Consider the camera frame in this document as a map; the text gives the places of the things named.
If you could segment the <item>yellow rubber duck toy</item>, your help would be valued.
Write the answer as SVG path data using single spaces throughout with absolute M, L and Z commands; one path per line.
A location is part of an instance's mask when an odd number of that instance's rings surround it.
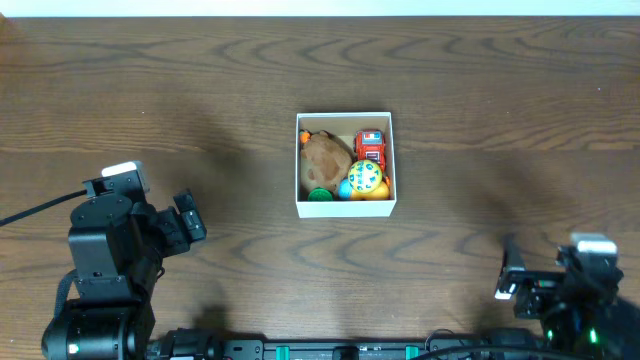
M 390 198 L 390 178 L 385 177 L 380 185 L 369 193 L 361 193 L 356 191 L 347 179 L 343 179 L 338 188 L 338 197 L 340 200 L 361 201 L 385 201 Z

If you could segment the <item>green knitted ball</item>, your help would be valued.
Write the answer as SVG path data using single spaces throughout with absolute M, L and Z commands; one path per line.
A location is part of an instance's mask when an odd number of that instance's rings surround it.
M 309 202 L 329 202 L 333 201 L 334 198 L 329 190 L 318 187 L 309 193 L 307 200 Z

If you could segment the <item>brown plush toy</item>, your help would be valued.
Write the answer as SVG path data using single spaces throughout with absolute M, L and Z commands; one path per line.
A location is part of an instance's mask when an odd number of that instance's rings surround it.
M 307 192 L 323 188 L 337 195 L 353 163 L 350 152 L 326 131 L 311 133 L 302 130 L 299 140 L 301 187 Z

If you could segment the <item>yellow blue patterned ball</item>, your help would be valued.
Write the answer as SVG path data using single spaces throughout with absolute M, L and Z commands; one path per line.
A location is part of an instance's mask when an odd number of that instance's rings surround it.
M 383 171 L 378 163 L 371 160 L 358 160 L 348 171 L 347 181 L 359 193 L 366 194 L 376 190 L 383 180 Z

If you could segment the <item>red toy fire truck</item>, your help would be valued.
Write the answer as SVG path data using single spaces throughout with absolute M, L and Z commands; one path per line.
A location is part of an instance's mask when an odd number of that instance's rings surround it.
M 358 160 L 371 160 L 386 170 L 386 142 L 384 133 L 377 129 L 364 129 L 356 133 L 354 152 Z

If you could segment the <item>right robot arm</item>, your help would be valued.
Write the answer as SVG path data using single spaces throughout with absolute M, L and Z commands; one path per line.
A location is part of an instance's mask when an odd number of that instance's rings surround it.
M 614 241 L 573 233 L 558 248 L 561 272 L 527 269 L 512 236 L 502 245 L 495 298 L 514 300 L 515 317 L 539 321 L 549 348 L 594 359 L 639 357 L 639 307 L 619 296 L 624 274 Z

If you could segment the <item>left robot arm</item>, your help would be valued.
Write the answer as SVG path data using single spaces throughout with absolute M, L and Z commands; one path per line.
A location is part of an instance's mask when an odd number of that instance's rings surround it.
M 139 161 L 107 167 L 84 187 L 88 199 L 70 215 L 74 268 L 58 285 L 42 353 L 47 359 L 142 359 L 163 261 L 189 251 L 207 229 L 190 190 L 165 210 L 151 205 Z

